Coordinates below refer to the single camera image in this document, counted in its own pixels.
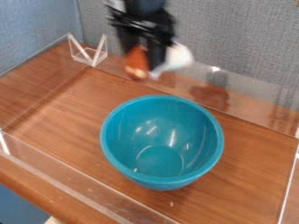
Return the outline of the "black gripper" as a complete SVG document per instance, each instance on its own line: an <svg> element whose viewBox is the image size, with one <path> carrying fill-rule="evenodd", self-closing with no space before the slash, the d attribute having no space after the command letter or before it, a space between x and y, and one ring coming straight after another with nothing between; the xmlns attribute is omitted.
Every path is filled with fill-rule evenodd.
<svg viewBox="0 0 299 224"><path fill-rule="evenodd" d="M173 44L173 16L165 10L166 0L105 0L110 25L115 28L121 51L127 54L146 40L146 58L153 71L165 62L166 48Z"/></svg>

